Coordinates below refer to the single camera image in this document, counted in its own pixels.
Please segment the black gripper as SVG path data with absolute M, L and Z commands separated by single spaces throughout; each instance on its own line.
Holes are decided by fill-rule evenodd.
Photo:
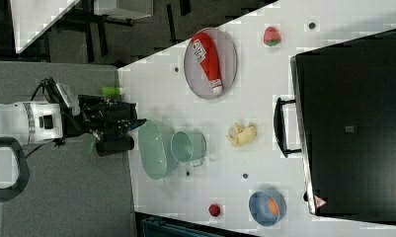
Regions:
M 85 133 L 98 139 L 105 135 L 120 135 L 146 124 L 147 119 L 137 119 L 136 104 L 99 96 L 78 96 L 80 115 L 62 112 L 64 137 L 76 137 Z

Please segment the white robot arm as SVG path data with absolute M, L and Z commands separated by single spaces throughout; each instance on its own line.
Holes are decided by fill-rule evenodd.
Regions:
M 136 121 L 101 97 L 0 104 L 0 237 L 126 235 Z

